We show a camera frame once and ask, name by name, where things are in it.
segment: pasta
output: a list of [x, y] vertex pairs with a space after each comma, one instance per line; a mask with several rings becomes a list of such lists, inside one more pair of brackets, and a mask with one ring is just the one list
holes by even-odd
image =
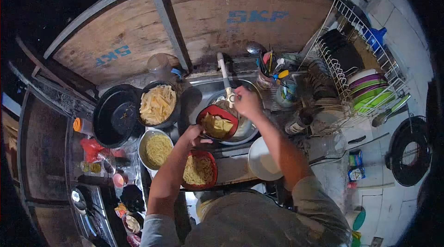
[[183, 180], [187, 184], [203, 185], [213, 180], [213, 167], [208, 157], [188, 156], [183, 172]]
[[173, 113], [176, 106], [176, 92], [169, 85], [159, 85], [142, 94], [140, 118], [146, 123], [157, 125]]
[[171, 150], [170, 139], [161, 134], [148, 138], [146, 145], [147, 159], [153, 168], [159, 168], [167, 160]]

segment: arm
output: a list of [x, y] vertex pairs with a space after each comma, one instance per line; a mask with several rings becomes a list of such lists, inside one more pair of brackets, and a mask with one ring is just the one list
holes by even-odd
[[301, 179], [313, 176], [305, 156], [267, 119], [259, 105], [258, 96], [243, 86], [236, 88], [234, 92], [241, 97], [241, 99], [236, 97], [234, 100], [236, 110], [250, 119], [259, 129], [290, 188]]
[[147, 215], [162, 214], [174, 219], [174, 202], [182, 184], [188, 152], [199, 143], [213, 142], [210, 139], [200, 139], [199, 134], [202, 131], [203, 128], [199, 125], [188, 127], [171, 150], [151, 184]]

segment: stainless steel sink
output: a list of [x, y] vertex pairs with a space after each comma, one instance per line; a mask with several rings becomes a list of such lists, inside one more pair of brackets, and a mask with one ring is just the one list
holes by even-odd
[[[260, 92], [255, 85], [253, 85], [255, 80], [256, 75], [244, 76], [238, 79], [230, 79], [230, 84], [232, 88], [243, 85], [260, 96]], [[225, 89], [222, 78], [192, 81], [190, 85], [191, 87], [185, 89], [180, 96], [181, 113], [177, 122], [179, 135], [182, 135], [189, 125], [196, 124], [196, 117], [199, 112], [210, 105], [210, 101], [215, 94]], [[260, 134], [258, 133], [250, 141], [236, 146], [228, 146], [214, 142], [213, 144], [205, 144], [202, 148], [211, 152], [215, 158], [242, 155], [248, 153], [251, 144], [259, 137]]]

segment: shelf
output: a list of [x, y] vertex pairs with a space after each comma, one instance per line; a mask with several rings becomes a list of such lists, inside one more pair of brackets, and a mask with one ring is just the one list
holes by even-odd
[[[353, 33], [357, 35], [357, 40], [363, 40], [363, 42], [366, 44], [367, 51], [369, 51], [369, 53], [371, 53], [375, 57], [375, 61], [384, 73], [384, 76], [386, 77], [388, 82], [388, 87], [385, 88], [385, 90], [383, 90], [380, 94], [374, 96], [374, 98], [369, 100], [359, 110], [353, 109], [353, 97], [351, 96], [351, 90], [348, 88], [346, 74], [342, 70], [341, 64], [337, 59], [331, 58], [330, 50], [326, 47], [325, 42], [323, 42], [323, 40], [321, 39], [321, 37], [326, 32], [333, 29], [325, 26], [327, 20], [333, 18], [332, 16], [336, 16], [336, 18], [338, 18], [336, 29], [338, 29], [340, 32], [343, 31], [347, 25], [351, 25], [354, 28]], [[302, 64], [305, 63], [308, 58], [316, 57], [321, 58], [325, 62], [334, 81], [339, 100], [341, 101], [343, 106], [345, 117], [338, 120], [336, 123], [331, 124], [328, 128], [325, 128], [322, 131], [318, 131], [317, 135], [333, 133], [346, 125], [350, 125], [351, 122], [362, 119], [362, 117], [374, 116], [377, 113], [380, 113], [386, 108], [393, 105], [394, 102], [396, 102], [396, 97], [403, 96], [407, 93], [408, 88], [405, 84], [405, 78], [403, 77], [397, 62], [390, 59], [389, 55], [387, 55], [386, 51], [380, 45], [380, 43], [376, 39], [372, 40], [372, 38], [375, 37], [370, 28], [368, 28], [359, 19], [359, 17], [352, 11], [351, 8], [349, 8], [341, 0], [333, 1], [330, 11], [325, 18], [322, 27], [318, 31], [307, 55], [303, 59]], [[370, 104], [374, 100], [379, 98], [382, 94], [390, 91], [392, 93], [389, 94], [386, 99], [395, 96], [394, 100], [387, 103], [381, 102], [377, 106], [370, 107]]]

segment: sleeve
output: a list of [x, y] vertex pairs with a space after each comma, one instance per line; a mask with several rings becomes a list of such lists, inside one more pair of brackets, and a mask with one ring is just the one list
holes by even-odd
[[161, 214], [150, 214], [145, 217], [140, 247], [180, 245], [173, 219]]
[[292, 196], [298, 218], [310, 230], [312, 240], [322, 246], [351, 244], [352, 231], [347, 220], [315, 176], [300, 180]]

